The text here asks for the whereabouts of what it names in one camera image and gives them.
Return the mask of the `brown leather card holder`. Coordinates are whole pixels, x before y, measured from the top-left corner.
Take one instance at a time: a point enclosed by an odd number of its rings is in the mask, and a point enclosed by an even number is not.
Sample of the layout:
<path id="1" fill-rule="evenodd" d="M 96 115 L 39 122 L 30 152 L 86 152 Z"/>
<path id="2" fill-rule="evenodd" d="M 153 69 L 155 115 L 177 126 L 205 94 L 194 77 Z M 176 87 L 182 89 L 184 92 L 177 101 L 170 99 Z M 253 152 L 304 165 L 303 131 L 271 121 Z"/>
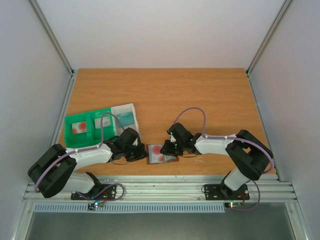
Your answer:
<path id="1" fill-rule="evenodd" d="M 161 153 L 162 144 L 150 144 L 148 145 L 148 160 L 149 165 L 164 164 L 178 162 L 177 156 L 164 155 Z"/>

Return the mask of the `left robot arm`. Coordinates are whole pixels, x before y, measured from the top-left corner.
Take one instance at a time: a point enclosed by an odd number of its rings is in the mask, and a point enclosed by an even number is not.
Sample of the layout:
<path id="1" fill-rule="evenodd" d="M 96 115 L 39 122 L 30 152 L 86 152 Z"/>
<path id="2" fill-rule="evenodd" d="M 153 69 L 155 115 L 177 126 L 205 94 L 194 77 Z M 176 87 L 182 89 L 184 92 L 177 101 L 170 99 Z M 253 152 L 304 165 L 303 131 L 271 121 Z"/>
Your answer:
<path id="1" fill-rule="evenodd" d="M 29 168 L 27 174 L 34 183 L 34 192 L 41 193 L 44 198 L 52 198 L 67 189 L 82 199 L 97 200 L 106 187 L 93 173 L 77 173 L 76 170 L 121 158 L 131 163 L 147 156 L 139 133 L 129 127 L 120 135 L 93 146 L 64 148 L 59 143 L 54 144 Z"/>

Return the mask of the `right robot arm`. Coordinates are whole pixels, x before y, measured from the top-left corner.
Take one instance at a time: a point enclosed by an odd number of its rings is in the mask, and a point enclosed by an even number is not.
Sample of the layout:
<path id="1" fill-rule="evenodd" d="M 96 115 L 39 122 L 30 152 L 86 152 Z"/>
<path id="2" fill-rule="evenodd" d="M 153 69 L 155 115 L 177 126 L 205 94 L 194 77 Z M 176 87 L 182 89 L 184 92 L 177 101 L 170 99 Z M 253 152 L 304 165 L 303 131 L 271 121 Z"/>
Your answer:
<path id="1" fill-rule="evenodd" d="M 237 134 L 219 136 L 192 134 L 182 124 L 173 124 L 160 152 L 167 156 L 217 154 L 229 156 L 235 169 L 228 173 L 218 187 L 218 194 L 230 200 L 248 181 L 257 181 L 274 167 L 273 153 L 247 130 Z"/>

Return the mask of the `teal card stack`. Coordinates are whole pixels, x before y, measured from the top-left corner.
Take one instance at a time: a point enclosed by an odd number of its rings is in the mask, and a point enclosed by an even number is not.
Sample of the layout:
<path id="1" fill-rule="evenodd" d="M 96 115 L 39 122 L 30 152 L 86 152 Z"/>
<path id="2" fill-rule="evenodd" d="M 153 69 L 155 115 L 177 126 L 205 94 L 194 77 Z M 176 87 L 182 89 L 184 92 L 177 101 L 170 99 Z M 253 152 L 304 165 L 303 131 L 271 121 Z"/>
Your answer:
<path id="1" fill-rule="evenodd" d="M 125 127 L 129 125 L 133 125 L 135 123 L 134 114 L 132 111 L 122 112 L 116 115 L 119 119 L 120 123 Z"/>

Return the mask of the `white card in bin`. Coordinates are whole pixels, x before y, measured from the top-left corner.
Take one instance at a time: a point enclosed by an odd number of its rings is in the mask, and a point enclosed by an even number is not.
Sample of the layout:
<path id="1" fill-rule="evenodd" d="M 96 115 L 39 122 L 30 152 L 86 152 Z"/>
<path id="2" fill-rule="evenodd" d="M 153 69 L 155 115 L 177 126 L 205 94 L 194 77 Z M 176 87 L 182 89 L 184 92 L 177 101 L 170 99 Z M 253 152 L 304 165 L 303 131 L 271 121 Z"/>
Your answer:
<path id="1" fill-rule="evenodd" d="M 94 120 L 94 126 L 96 129 L 100 129 L 101 126 L 103 128 L 111 126 L 111 119 L 109 116 L 104 116 L 103 118 L 96 118 Z"/>

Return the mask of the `red circle card in bin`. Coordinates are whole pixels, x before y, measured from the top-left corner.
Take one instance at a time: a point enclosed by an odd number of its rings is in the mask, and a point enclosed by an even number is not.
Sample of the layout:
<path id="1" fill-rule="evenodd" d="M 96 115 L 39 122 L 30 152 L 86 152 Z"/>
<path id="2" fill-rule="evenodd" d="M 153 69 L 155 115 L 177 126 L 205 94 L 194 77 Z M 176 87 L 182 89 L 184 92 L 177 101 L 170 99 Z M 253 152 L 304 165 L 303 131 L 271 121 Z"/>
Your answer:
<path id="1" fill-rule="evenodd" d="M 82 134 L 87 132 L 87 122 L 75 122 L 71 125 L 72 134 Z"/>

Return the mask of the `white plastic bin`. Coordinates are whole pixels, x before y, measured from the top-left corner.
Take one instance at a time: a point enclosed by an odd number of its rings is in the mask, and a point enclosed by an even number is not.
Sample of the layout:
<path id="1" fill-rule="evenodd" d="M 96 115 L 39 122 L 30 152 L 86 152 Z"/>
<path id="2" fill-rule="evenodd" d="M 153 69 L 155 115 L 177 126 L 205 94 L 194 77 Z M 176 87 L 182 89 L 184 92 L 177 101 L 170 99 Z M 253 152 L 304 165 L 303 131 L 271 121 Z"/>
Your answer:
<path id="1" fill-rule="evenodd" d="M 140 133 L 136 110 L 133 103 L 113 106 L 110 109 L 112 114 L 120 120 L 125 129 L 132 128 L 136 132 Z"/>

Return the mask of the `green two-compartment bin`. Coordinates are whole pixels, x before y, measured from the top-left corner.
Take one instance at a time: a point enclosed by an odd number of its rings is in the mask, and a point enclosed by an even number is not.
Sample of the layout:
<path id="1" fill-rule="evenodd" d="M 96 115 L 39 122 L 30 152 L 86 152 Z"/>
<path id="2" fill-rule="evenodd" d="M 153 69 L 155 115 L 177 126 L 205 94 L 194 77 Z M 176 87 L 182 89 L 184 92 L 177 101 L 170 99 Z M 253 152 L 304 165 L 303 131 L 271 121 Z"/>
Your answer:
<path id="1" fill-rule="evenodd" d="M 78 114 L 67 115 L 64 118 L 64 143 L 68 148 L 82 148 L 97 145 L 101 142 L 101 128 L 95 128 L 95 119 L 101 118 L 103 113 L 112 113 L 111 107 L 82 112 Z M 103 127 L 103 139 L 113 137 L 116 134 L 114 130 L 114 118 L 106 114 L 105 117 L 110 117 L 111 126 Z M 87 132 L 80 134 L 72 134 L 72 123 L 86 122 Z"/>

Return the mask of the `aluminium front rail frame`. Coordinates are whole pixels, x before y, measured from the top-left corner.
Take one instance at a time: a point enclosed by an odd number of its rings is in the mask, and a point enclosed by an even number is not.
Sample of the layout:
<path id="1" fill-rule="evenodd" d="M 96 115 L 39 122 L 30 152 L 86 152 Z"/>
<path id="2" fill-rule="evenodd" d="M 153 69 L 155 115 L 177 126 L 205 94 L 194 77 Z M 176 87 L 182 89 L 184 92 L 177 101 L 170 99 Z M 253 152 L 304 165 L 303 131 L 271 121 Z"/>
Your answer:
<path id="1" fill-rule="evenodd" d="M 205 202 L 204 185 L 219 184 L 223 175 L 99 175 L 103 184 L 120 183 L 126 203 L 195 203 Z M 275 174 L 263 175 L 256 183 L 247 184 L 248 203 L 297 202 L 290 182 L 280 182 Z"/>

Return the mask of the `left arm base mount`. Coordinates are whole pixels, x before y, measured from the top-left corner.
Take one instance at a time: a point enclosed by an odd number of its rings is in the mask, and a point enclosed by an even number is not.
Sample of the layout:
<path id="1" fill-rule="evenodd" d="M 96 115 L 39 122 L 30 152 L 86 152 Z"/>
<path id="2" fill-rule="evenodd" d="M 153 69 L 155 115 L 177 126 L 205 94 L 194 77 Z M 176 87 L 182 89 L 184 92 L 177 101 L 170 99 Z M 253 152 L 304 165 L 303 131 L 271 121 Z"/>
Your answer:
<path id="1" fill-rule="evenodd" d="M 71 194 L 71 200 L 114 200 L 116 196 L 117 186 L 112 184 L 101 184 L 94 186 L 89 192 L 74 192 Z"/>

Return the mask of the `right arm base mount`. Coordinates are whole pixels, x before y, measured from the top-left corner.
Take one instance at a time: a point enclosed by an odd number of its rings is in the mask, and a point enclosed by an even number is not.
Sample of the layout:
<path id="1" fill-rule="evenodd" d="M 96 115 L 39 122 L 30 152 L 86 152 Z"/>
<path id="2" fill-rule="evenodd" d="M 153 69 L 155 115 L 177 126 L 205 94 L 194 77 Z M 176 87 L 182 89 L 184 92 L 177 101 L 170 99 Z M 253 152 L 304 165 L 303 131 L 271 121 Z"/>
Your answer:
<path id="1" fill-rule="evenodd" d="M 201 191 L 204 193 L 207 201 L 240 201 L 250 199 L 248 186 L 246 184 L 243 184 L 236 191 L 222 187 L 220 184 L 205 184 L 202 186 Z"/>

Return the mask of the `left aluminium frame post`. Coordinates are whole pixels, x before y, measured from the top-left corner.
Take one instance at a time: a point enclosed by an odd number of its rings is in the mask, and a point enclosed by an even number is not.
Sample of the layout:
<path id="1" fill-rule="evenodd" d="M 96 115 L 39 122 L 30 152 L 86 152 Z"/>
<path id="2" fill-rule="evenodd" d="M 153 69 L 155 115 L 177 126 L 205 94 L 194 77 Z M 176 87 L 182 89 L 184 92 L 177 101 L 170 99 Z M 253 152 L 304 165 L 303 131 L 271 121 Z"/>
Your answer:
<path id="1" fill-rule="evenodd" d="M 49 40 L 51 41 L 53 47 L 55 48 L 57 54 L 59 55 L 60 59 L 62 60 L 67 72 L 72 77 L 74 75 L 74 69 L 72 68 L 69 60 L 67 59 L 61 45 L 58 42 L 58 39 L 56 38 L 44 12 L 42 11 L 39 3 L 37 0 L 28 0 L 28 3 L 30 4 L 31 8 L 33 9 L 36 17 L 38 18 L 41 26 L 43 27 L 46 35 L 48 36 Z"/>

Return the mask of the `aluminium frame post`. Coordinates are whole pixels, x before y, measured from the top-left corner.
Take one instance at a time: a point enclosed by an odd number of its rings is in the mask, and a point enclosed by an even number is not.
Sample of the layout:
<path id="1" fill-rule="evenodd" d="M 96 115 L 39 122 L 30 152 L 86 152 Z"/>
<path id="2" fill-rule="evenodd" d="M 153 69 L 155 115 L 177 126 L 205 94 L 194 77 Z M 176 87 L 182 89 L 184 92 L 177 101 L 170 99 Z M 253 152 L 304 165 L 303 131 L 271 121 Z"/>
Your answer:
<path id="1" fill-rule="evenodd" d="M 33 9 L 36 17 L 38 18 L 41 26 L 43 27 L 46 35 L 48 36 L 49 40 L 51 41 L 53 47 L 55 48 L 57 54 L 59 55 L 60 59 L 62 60 L 67 72 L 72 77 L 74 75 L 74 69 L 72 68 L 69 60 L 67 59 L 61 45 L 58 42 L 58 39 L 56 38 L 44 12 L 42 11 L 39 3 L 37 0 L 28 0 L 28 3 L 30 4 L 31 8 Z"/>
<path id="2" fill-rule="evenodd" d="M 279 25 L 281 24 L 283 18 L 287 14 L 290 6 L 292 5 L 294 1 L 293 0 L 284 0 L 283 3 L 280 6 L 280 9 L 278 10 L 275 18 L 273 19 L 270 27 L 268 28 L 261 44 L 259 45 L 252 61 L 250 62 L 248 68 L 246 69 L 245 73 L 247 77 L 249 78 L 251 73 L 253 72 L 254 68 L 256 67 L 258 61 L 262 57 L 262 54 L 266 50 L 268 44 L 270 43 L 273 35 L 276 33 L 276 30 L 278 29 Z"/>

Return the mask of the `right aluminium frame post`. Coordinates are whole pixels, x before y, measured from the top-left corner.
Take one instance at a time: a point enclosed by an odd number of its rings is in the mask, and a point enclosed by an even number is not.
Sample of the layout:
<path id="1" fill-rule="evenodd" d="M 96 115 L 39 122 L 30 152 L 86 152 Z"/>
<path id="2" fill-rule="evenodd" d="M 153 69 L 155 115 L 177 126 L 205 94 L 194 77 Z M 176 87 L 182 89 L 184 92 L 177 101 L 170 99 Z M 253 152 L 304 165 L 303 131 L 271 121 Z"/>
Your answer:
<path id="1" fill-rule="evenodd" d="M 270 43 L 273 35 L 276 33 L 276 30 L 278 29 L 279 25 L 281 24 L 283 18 L 287 14 L 290 6 L 292 5 L 294 1 L 293 0 L 284 0 L 283 3 L 280 6 L 280 9 L 278 10 L 275 18 L 273 19 L 270 27 L 268 28 L 261 44 L 259 45 L 252 61 L 250 62 L 248 68 L 246 69 L 245 73 L 247 77 L 249 78 L 251 73 L 253 72 L 254 68 L 256 67 L 258 61 L 262 57 L 262 54 L 266 50 L 268 44 Z"/>

